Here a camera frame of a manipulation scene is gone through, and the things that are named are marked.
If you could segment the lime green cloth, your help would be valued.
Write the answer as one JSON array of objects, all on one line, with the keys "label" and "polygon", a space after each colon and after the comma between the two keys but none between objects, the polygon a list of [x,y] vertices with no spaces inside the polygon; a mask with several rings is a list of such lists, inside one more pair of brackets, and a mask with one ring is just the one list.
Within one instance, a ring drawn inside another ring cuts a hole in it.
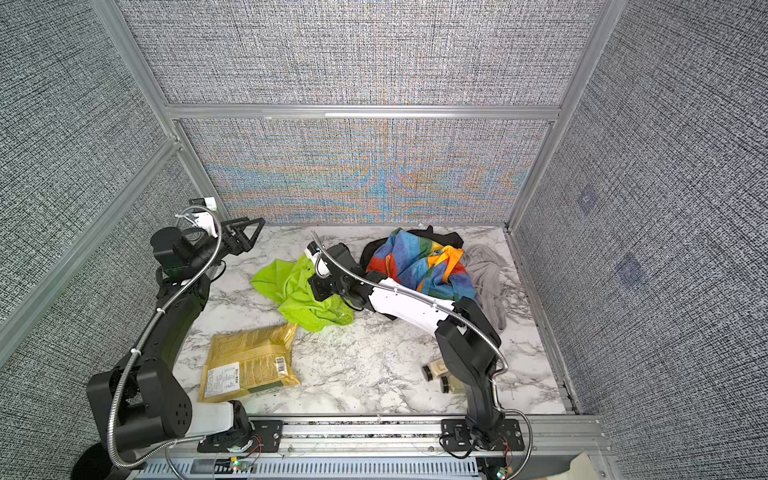
[{"label": "lime green cloth", "polygon": [[279,313],[289,323],[312,333],[329,326],[347,326],[354,322],[354,312],[338,295],[318,301],[309,279],[314,264],[306,256],[296,262],[274,260],[258,271],[251,286],[278,306]]}]

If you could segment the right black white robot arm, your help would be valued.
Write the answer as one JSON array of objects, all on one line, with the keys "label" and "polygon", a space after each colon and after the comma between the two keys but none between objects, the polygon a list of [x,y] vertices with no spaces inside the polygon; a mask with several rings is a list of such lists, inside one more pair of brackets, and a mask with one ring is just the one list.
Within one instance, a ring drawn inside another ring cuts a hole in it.
[{"label": "right black white robot arm", "polygon": [[435,338],[448,372],[464,386],[471,441],[483,449],[494,447],[505,420],[496,379],[509,364],[478,304],[466,297],[429,297],[378,272],[366,273],[344,244],[326,249],[314,240],[305,256],[313,264],[309,285],[316,300],[337,296],[354,310],[403,320]]}]

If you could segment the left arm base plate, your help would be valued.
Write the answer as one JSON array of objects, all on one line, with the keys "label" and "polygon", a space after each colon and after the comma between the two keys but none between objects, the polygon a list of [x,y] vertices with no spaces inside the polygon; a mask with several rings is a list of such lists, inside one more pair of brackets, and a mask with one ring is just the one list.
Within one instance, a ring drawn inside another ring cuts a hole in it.
[{"label": "left arm base plate", "polygon": [[198,453],[276,453],[279,450],[284,423],[280,420],[257,420],[235,425],[230,430],[207,436]]}]

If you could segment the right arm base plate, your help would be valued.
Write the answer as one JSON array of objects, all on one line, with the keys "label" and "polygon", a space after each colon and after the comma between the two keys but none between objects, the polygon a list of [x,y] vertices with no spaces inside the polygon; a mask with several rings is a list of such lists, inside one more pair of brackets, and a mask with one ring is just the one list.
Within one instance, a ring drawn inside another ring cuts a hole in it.
[{"label": "right arm base plate", "polygon": [[470,426],[465,418],[443,419],[438,435],[439,444],[452,453],[465,453],[471,447],[482,451],[503,451],[509,447],[512,452],[522,452],[526,444],[520,424],[512,418],[505,418],[495,429],[480,430]]}]

